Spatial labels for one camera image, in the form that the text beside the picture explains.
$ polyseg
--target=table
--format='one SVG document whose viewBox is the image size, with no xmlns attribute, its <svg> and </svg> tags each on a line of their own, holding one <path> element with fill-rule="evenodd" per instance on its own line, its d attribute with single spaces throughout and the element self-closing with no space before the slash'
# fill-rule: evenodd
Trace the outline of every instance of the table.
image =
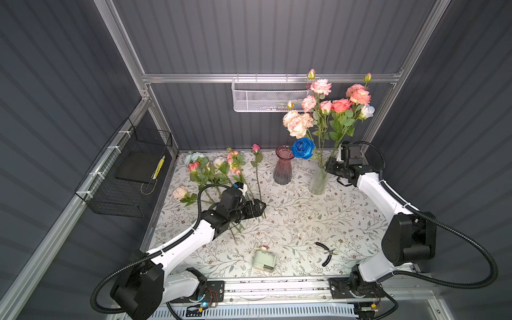
<svg viewBox="0 0 512 320">
<path fill-rule="evenodd" d="M 243 154 L 247 162 L 243 175 L 259 198 L 256 172 L 250 165 L 254 155 Z M 227 153 L 204 155 L 213 161 L 219 156 L 226 157 Z M 258 172 L 262 200 L 267 203 L 266 219 L 244 220 L 242 232 L 234 237 L 230 231 L 224 232 L 186 258 L 172 274 L 188 267 L 198 269 L 208 278 L 349 274 L 358 260 L 380 250 L 388 223 L 368 196 L 354 186 L 338 184 L 333 175 L 323 195 L 312 195 L 308 190 L 316 168 L 312 159 L 293 159 L 292 181 L 287 185 L 276 184 L 272 172 L 278 158 L 274 152 L 263 152 L 263 155 Z M 192 192 L 198 191 L 197 183 L 189 181 L 187 165 L 183 163 L 185 156 L 181 154 L 178 158 L 150 248 L 172 239 L 190 227 L 197 217 L 197 205 L 185 207 L 172 195 L 181 184 Z M 217 193 L 215 188 L 208 192 L 212 197 Z M 317 241 L 334 248 L 338 254 L 327 267 L 322 267 L 327 255 L 314 244 Z M 251 266 L 254 248 L 262 245 L 269 246 L 269 251 L 278 258 L 273 272 Z"/>
</svg>

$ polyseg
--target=black handled pliers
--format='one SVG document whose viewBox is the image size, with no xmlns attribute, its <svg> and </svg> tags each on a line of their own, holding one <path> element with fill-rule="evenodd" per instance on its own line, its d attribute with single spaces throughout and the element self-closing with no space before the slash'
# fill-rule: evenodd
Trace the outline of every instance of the black handled pliers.
<svg viewBox="0 0 512 320">
<path fill-rule="evenodd" d="M 320 243 L 320 242 L 315 242 L 315 244 L 319 247 L 321 247 L 322 249 L 326 250 L 329 255 L 327 256 L 327 259 L 324 261 L 324 263 L 322 263 L 322 267 L 326 267 L 329 262 L 331 262 L 331 258 L 333 255 L 336 255 L 335 253 L 333 253 L 334 250 L 330 250 L 328 246 L 326 246 L 325 244 L 323 243 Z"/>
</svg>

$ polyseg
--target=clear glass vase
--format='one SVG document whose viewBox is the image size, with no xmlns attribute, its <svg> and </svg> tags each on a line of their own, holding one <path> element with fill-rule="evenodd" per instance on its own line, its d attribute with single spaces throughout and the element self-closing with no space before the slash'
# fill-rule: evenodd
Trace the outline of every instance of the clear glass vase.
<svg viewBox="0 0 512 320">
<path fill-rule="evenodd" d="M 316 171 L 309 181 L 309 192 L 311 192 L 315 196 L 322 195 L 325 192 L 325 187 L 327 186 L 328 174 L 324 168 L 316 167 Z"/>
<path fill-rule="evenodd" d="M 274 181 L 278 184 L 287 184 L 291 181 L 291 159 L 295 158 L 291 147 L 283 144 L 277 147 L 275 155 L 279 158 L 274 169 Z"/>
</svg>

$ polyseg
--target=flower bud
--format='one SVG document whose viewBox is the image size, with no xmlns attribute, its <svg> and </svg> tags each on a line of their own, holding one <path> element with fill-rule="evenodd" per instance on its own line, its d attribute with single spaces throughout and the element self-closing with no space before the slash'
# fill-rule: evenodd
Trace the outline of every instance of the flower bud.
<svg viewBox="0 0 512 320">
<path fill-rule="evenodd" d="M 314 79 L 315 78 L 315 69 L 311 69 L 308 73 L 308 79 Z"/>
</svg>

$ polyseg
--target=metal mesh basket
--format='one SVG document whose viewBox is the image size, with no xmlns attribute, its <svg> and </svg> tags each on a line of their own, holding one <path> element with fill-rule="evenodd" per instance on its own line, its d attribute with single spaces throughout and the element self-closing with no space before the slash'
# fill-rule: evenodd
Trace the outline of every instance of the metal mesh basket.
<svg viewBox="0 0 512 320">
<path fill-rule="evenodd" d="M 231 83 L 233 109 L 236 112 L 287 112 L 286 104 L 295 104 L 294 110 L 302 111 L 301 102 L 312 95 L 308 82 L 238 82 Z"/>
<path fill-rule="evenodd" d="M 150 200 L 158 196 L 158 190 L 169 169 L 172 161 L 169 153 L 171 146 L 170 132 L 132 127 L 117 146 L 110 147 L 112 150 L 104 165 L 98 171 L 86 175 L 94 175 L 89 188 L 77 189 L 75 193 L 96 214 L 142 218 L 153 210 L 149 207 Z M 116 178 L 116 172 L 131 153 L 153 154 L 160 158 L 165 156 L 156 179 L 151 179 L 150 183 L 141 183 Z"/>
</svg>

